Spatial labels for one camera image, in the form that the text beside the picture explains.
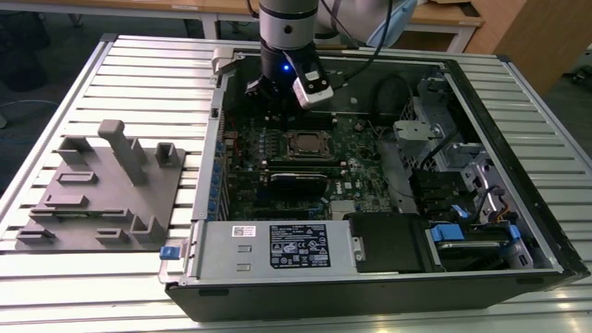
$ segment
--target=wooden cabinet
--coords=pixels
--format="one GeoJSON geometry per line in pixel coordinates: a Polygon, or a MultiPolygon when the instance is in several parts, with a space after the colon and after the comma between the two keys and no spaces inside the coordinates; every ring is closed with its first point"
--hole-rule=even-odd
{"type": "Polygon", "coordinates": [[[590,0],[471,0],[485,19],[466,53],[509,56],[543,94],[592,42],[590,0]]]}

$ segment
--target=power supply label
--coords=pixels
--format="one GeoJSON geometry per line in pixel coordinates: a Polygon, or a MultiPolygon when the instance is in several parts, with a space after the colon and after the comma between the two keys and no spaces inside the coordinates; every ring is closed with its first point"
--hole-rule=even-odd
{"type": "Polygon", "coordinates": [[[270,225],[269,240],[274,269],[330,267],[323,224],[270,225]]]}

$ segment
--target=blue tab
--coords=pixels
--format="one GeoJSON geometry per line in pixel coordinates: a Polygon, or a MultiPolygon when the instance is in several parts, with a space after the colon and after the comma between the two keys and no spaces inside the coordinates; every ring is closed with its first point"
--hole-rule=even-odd
{"type": "Polygon", "coordinates": [[[510,225],[509,226],[509,235],[511,236],[513,240],[521,238],[519,230],[518,230],[518,227],[515,225],[510,225]]]}
{"type": "Polygon", "coordinates": [[[458,224],[438,224],[430,228],[433,241],[462,241],[463,235],[458,224]]]}
{"type": "Polygon", "coordinates": [[[458,212],[458,215],[459,215],[459,217],[461,217],[462,219],[465,219],[466,217],[469,217],[469,213],[466,213],[466,212],[463,211],[463,209],[459,208],[458,205],[451,205],[451,209],[455,210],[455,211],[458,212]]]}
{"type": "Polygon", "coordinates": [[[159,260],[178,260],[181,258],[181,247],[162,246],[159,248],[159,260]]]}
{"type": "Polygon", "coordinates": [[[442,235],[437,231],[435,227],[429,229],[429,232],[431,233],[431,239],[433,241],[442,241],[442,235]]]}

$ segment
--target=cpu socket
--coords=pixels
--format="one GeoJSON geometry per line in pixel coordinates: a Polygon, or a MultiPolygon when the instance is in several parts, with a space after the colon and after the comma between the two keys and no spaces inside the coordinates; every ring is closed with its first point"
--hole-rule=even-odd
{"type": "Polygon", "coordinates": [[[333,149],[326,132],[290,131],[287,138],[287,158],[290,160],[331,160],[333,149]]]}

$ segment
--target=motherboard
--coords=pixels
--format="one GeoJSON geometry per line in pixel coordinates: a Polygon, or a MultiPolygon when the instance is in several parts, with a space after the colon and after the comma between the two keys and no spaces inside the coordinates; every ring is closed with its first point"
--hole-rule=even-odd
{"type": "Polygon", "coordinates": [[[378,133],[363,119],[319,114],[281,130],[273,121],[229,117],[225,129],[231,221],[391,211],[378,133]]]}

